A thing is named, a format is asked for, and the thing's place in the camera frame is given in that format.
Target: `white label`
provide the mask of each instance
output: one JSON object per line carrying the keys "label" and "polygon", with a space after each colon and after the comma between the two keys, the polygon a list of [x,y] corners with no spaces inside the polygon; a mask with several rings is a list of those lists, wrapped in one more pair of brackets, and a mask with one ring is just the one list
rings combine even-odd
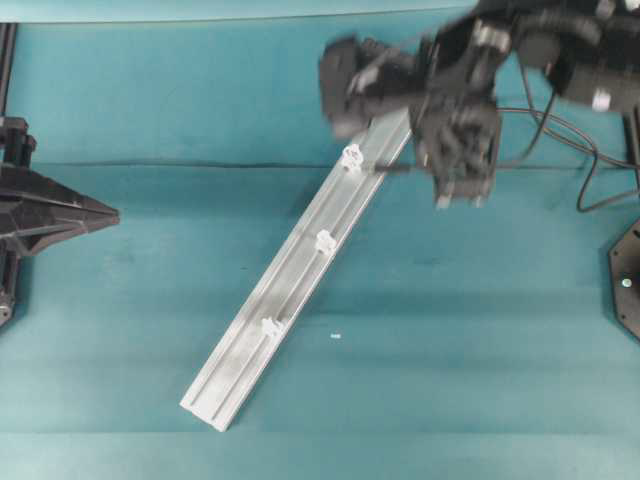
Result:
{"label": "white label", "polygon": [[611,108],[611,94],[601,88],[597,89],[592,106],[596,112],[608,112]]}

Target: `black metal frame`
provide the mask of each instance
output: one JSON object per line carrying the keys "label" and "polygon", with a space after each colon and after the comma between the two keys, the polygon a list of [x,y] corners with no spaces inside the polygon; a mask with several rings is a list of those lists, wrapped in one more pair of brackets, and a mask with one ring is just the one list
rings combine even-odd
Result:
{"label": "black metal frame", "polygon": [[[13,51],[15,47],[15,23],[0,24],[0,117],[7,111],[7,96],[11,69],[13,66]],[[16,303],[16,286],[20,271],[20,257],[8,248],[6,241],[0,242],[0,326],[13,316]]]}

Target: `teal tabletop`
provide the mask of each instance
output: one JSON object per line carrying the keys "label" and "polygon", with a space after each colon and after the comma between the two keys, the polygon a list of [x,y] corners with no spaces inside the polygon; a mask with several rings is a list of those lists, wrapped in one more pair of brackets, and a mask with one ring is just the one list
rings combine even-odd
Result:
{"label": "teal tabletop", "polygon": [[[607,251],[640,208],[578,214],[590,159],[548,138],[482,209],[436,211],[429,178],[389,176],[229,431],[178,405],[343,147],[324,44],[459,13],[20,26],[8,109],[33,168],[122,223],[25,264],[0,329],[0,478],[639,478],[640,342]],[[498,96],[523,105],[513,64]],[[624,157],[618,117],[557,111]],[[505,116],[501,157],[534,131]],[[589,197],[635,186],[602,169]]]}

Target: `plastic connector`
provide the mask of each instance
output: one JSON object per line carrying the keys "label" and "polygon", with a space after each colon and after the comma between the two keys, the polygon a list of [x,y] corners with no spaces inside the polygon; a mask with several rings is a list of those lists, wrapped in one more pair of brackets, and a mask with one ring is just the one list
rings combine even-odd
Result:
{"label": "plastic connector", "polygon": [[322,230],[316,236],[316,249],[329,257],[336,253],[338,242],[327,230]]}
{"label": "plastic connector", "polygon": [[364,155],[360,150],[360,145],[352,143],[342,151],[340,157],[340,164],[346,168],[349,172],[362,171],[362,164],[364,163]]}

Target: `table surface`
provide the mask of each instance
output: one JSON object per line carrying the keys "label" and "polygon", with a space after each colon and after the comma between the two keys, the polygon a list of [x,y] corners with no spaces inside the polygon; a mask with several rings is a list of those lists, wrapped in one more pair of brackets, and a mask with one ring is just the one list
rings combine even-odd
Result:
{"label": "table surface", "polygon": [[[9,110],[34,168],[122,224],[25,263],[2,478],[638,477],[640,343],[606,256],[638,204],[576,213],[588,159],[549,139],[479,210],[389,177],[231,429],[178,406],[337,158],[324,42],[455,13],[21,28]],[[498,92],[522,104],[513,65]],[[558,108],[624,153],[618,118]],[[533,130],[510,117],[503,158]],[[592,198],[634,186],[609,169]]]}

